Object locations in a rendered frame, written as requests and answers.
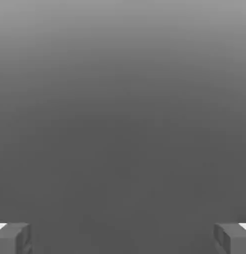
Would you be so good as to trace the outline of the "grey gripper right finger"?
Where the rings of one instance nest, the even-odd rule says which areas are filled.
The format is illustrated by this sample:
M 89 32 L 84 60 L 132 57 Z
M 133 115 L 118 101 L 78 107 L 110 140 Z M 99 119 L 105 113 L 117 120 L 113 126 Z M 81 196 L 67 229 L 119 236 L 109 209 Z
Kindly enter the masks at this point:
M 213 237 L 218 254 L 246 254 L 246 223 L 216 223 Z

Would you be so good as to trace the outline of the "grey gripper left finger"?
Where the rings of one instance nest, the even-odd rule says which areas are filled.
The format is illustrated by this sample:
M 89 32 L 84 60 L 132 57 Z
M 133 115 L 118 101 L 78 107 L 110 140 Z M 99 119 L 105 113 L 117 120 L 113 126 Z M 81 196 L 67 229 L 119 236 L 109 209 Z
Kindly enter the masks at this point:
M 0 223 L 0 254 L 33 254 L 29 223 Z

